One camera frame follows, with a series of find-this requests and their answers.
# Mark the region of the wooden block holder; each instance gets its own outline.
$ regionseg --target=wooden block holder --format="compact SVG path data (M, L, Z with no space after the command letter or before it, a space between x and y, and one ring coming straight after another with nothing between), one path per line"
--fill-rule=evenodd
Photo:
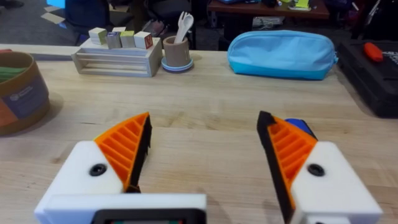
M153 77L162 60L162 41L153 38L148 49L108 49L106 44L96 45L88 39L72 54L79 74Z

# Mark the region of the cup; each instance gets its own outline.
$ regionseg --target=cup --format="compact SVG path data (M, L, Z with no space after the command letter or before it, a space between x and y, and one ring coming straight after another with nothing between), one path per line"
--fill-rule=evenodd
M0 135L23 130L44 117L50 108L49 91L29 54L0 53L0 67L24 68L0 82Z
M178 44L174 43L174 39L175 36L171 36L163 40L167 65L170 67L186 66L191 61L188 39L184 37L184 40Z

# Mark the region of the orange ridged pad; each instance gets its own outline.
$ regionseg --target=orange ridged pad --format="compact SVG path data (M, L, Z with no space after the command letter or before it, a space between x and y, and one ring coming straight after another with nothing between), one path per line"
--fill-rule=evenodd
M134 116L94 139L122 181L124 191L130 185L132 170L147 118L149 118L148 112Z
M317 140L300 128L274 116L276 124L267 127L282 178L290 193L295 176L314 148ZM292 194L290 203L295 207Z

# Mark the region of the wooden tabletop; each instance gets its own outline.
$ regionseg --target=wooden tabletop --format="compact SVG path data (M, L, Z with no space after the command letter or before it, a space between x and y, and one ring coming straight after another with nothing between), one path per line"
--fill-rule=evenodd
M73 62L38 62L52 109L28 130L0 137L0 220L35 223L33 209L78 141L149 111L143 192L207 194L208 223L282 224L256 132L265 110L304 119L319 140L336 143L384 210L379 223L398 222L398 120L375 117L336 67L319 82L280 80L235 75L226 52L190 53L193 70L160 69L153 78L79 75Z
M313 0L312 6L316 8L311 11L296 11L288 8L288 3L283 2L281 6L267 7L259 2L256 4L234 3L224 4L217 0L212 0L208 6L208 10L214 12L228 12L233 14L250 14L254 16L287 16L301 17L307 19L328 19L329 11L323 0Z

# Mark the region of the black screw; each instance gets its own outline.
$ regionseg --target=black screw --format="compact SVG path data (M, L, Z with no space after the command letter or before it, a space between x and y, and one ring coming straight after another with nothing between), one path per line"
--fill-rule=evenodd
M322 166L320 166L318 164L310 164L308 166L307 170L309 171L309 173L311 173L312 175L315 175L317 177L321 177L321 176L325 175L325 170L322 168Z
M90 169L90 175L93 177L97 177L99 175L102 175L106 171L106 165L105 164L95 164L93 167Z

